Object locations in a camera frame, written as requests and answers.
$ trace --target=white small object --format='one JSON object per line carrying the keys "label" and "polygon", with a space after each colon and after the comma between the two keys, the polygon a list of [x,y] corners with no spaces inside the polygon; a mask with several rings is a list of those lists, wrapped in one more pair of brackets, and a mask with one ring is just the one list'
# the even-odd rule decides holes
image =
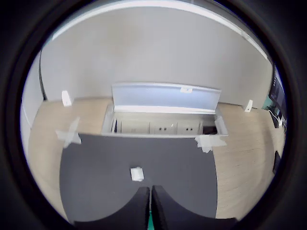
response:
{"label": "white small object", "polygon": [[73,98],[69,96],[67,90],[62,91],[62,102],[65,107],[72,105]]}
{"label": "white small object", "polygon": [[80,117],[77,117],[70,125],[68,132],[56,130],[59,140],[64,141],[64,149],[67,148],[70,143],[81,144],[81,139],[77,133],[77,127],[80,121]]}
{"label": "white small object", "polygon": [[226,142],[217,135],[199,135],[195,137],[197,147],[205,153],[212,150],[212,147],[227,146]]}
{"label": "white small object", "polygon": [[253,100],[249,100],[247,104],[243,107],[244,112],[250,112],[253,106]]}
{"label": "white small object", "polygon": [[192,93],[193,89],[192,88],[187,88],[187,87],[181,87],[180,92],[183,93]]}
{"label": "white small object", "polygon": [[131,168],[131,179],[133,181],[141,182],[144,180],[143,169],[141,167]]}

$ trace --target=green floor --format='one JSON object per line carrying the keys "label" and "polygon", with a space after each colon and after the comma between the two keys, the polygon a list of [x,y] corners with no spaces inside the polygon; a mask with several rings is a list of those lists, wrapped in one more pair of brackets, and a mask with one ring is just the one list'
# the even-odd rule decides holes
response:
{"label": "green floor", "polygon": [[153,223],[153,217],[152,217],[151,211],[149,213],[148,230],[154,230],[154,223]]}

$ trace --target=white plastic block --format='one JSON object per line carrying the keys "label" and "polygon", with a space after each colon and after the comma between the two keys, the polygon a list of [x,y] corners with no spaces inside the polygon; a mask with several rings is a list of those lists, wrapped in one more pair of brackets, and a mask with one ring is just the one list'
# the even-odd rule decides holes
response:
{"label": "white plastic block", "polygon": [[68,94],[66,90],[62,91],[62,102],[65,107],[72,105],[73,98]]}
{"label": "white plastic block", "polygon": [[131,179],[133,181],[141,182],[144,180],[143,169],[141,167],[131,168]]}

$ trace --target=white corner bracket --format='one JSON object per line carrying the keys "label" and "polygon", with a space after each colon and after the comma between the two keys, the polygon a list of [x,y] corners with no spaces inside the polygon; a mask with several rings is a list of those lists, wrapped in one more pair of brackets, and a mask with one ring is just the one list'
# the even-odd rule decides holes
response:
{"label": "white corner bracket", "polygon": [[71,126],[68,129],[68,132],[56,130],[58,139],[64,141],[64,147],[63,147],[64,149],[67,148],[70,145],[70,143],[81,144],[81,139],[79,137],[79,134],[76,132],[79,120],[80,120],[80,117],[77,117],[71,123]]}
{"label": "white corner bracket", "polygon": [[226,146],[226,142],[221,140],[217,135],[199,135],[195,137],[197,147],[201,148],[202,152],[208,153],[212,151],[212,147]]}
{"label": "white corner bracket", "polygon": [[243,106],[244,112],[249,113],[251,111],[252,106],[253,106],[253,100],[249,100],[247,104]]}
{"label": "white corner bracket", "polygon": [[71,106],[73,103],[73,98],[69,96],[67,90],[62,91],[62,102],[65,107]]}

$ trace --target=desk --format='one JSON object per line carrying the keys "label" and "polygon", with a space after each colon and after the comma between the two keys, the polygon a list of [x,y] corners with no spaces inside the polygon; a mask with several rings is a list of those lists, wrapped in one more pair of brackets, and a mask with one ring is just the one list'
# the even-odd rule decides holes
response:
{"label": "desk", "polygon": [[[43,102],[35,118],[28,151],[28,164],[39,188],[51,205],[67,219],[59,191],[63,141],[55,130],[68,131],[79,116],[77,131],[99,135],[111,99],[76,100],[72,107]],[[227,146],[214,147],[217,173],[217,218],[241,219],[266,190],[273,178],[274,152],[283,149],[283,130],[274,128],[268,111],[219,104],[228,129]]]}

